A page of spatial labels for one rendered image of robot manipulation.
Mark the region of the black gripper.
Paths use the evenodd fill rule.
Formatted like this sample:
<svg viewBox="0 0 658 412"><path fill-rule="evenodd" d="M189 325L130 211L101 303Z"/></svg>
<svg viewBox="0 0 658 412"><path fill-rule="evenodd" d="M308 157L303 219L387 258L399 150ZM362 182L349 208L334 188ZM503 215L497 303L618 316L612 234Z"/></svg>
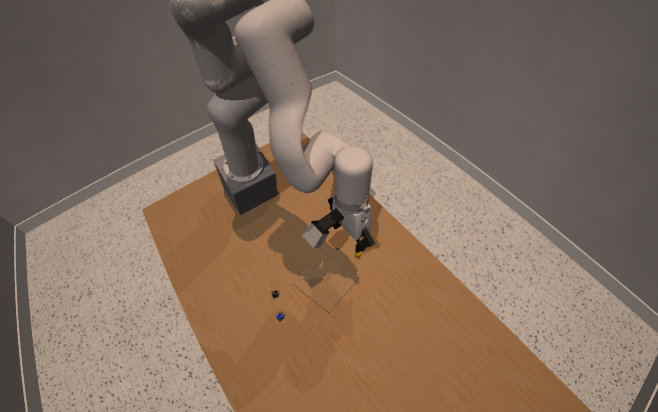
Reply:
<svg viewBox="0 0 658 412"><path fill-rule="evenodd" d="M368 204L368 207L370 210L368 212L364 211L359 211L359 212L346 212L341 210L335 203L335 194L334 197L328 199L330 210L333 211L334 209L337 208L337 210L344 216L344 218L339 221L337 224L333 226L334 229L339 228L342 226L350 235L353 237L357 244L355 248L355 252L359 253L360 251L363 252L367 247L371 247L375 244L375 241L373 240L372 236L370 235L371 231L371 225L372 225L372 214L371 214L371 208L370 205ZM342 212L343 211L343 212ZM360 241L360 236L364 237ZM366 248L365 248L366 247Z"/></svg>

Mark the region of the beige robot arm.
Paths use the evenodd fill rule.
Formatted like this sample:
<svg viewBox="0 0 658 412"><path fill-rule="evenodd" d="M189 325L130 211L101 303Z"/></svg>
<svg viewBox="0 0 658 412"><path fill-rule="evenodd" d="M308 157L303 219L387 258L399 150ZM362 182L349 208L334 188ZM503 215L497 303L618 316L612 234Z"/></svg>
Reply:
<svg viewBox="0 0 658 412"><path fill-rule="evenodd" d="M232 37L223 21L254 6L238 21ZM170 0L170 7L205 85L216 93L207 111L226 156L227 177L246 183L261 174L263 159L255 151L253 126L245 119L268 103L271 151L288 182L311 193L333 170L336 205L346 212L368 212L373 159L366 149L327 131L315 133L302 148L312 84L294 44L314 28L307 2Z"/></svg>

